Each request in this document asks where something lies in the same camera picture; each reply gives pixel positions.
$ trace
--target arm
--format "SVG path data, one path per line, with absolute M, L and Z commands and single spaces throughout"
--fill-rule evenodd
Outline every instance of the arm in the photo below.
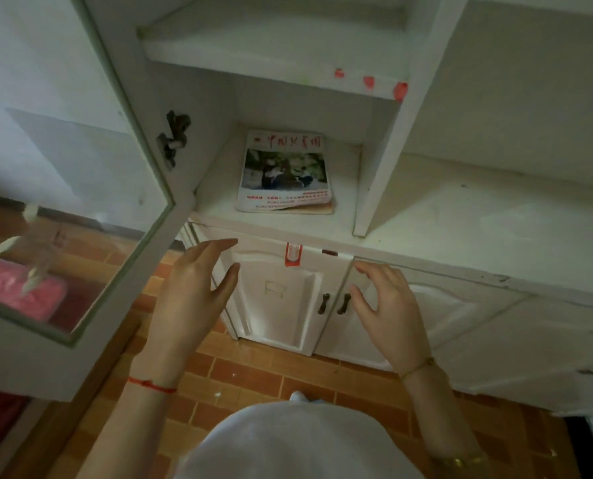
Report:
M 437 365 L 424 364 L 432 352 L 419 305 L 403 274 L 368 262 L 356 262 L 355 267 L 376 287 L 378 308 L 373 310 L 356 286 L 350 289 L 352 306 L 374 345 L 403 377 L 436 476 L 491 478 L 489 462 L 458 408 L 447 375 Z M 454 467 L 454 459 L 469 465 Z
M 237 285 L 239 265 L 210 290 L 212 269 L 236 239 L 202 242 L 174 265 L 159 298 L 148 340 L 130 367 L 130 376 L 176 388 L 185 363 L 213 328 Z M 149 476 L 171 394 L 127 383 L 77 479 Z

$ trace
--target gold bracelet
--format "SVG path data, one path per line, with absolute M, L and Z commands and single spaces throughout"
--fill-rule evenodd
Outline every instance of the gold bracelet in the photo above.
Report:
M 436 459 L 436 457 L 430 457 L 429 459 L 437 466 L 446 469 L 467 469 L 472 466 L 480 466 L 486 462 L 484 455 L 475 455 L 464 459 Z
M 410 376 L 412 373 L 419 371 L 421 368 L 431 367 L 435 363 L 436 363 L 436 360 L 434 359 L 433 356 L 430 356 L 429 358 L 426 358 L 426 360 L 423 363 L 421 363 L 418 367 L 413 368 L 409 372 L 404 373 L 403 375 L 401 375 L 401 381 L 404 381 L 405 378 L 407 378 L 408 376 Z

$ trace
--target red string bracelet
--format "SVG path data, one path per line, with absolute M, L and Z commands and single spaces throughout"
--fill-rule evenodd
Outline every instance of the red string bracelet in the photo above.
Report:
M 158 392 L 162 392 L 164 394 L 175 394 L 176 388 L 164 388 L 163 386 L 157 386 L 152 383 L 152 380 L 138 380 L 131 376 L 128 377 L 128 383 L 134 383 L 135 385 L 144 386 L 146 388 L 150 388 L 152 390 L 157 390 Z

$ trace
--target person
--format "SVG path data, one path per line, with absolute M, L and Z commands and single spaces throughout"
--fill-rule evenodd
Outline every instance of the person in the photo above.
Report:
M 189 355 L 213 328 L 238 280 L 233 264 L 211 290 L 212 270 L 237 240 L 202 242 L 178 259 L 152 316 L 148 339 L 77 479 L 147 478 L 170 398 Z M 491 469 L 463 418 L 445 372 L 431 357 L 419 306 L 403 274 L 355 262 L 378 291 L 352 305 L 374 345 L 403 379 L 437 478 L 489 478 Z M 177 468 L 188 478 L 404 478 L 420 474 L 383 427 L 356 410 L 292 400 L 231 415 Z

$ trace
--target glass cabinet door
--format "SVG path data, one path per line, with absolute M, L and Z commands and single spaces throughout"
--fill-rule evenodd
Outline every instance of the glass cabinet door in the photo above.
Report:
M 81 1 L 0 0 L 0 390 L 69 399 L 185 221 L 145 141 Z

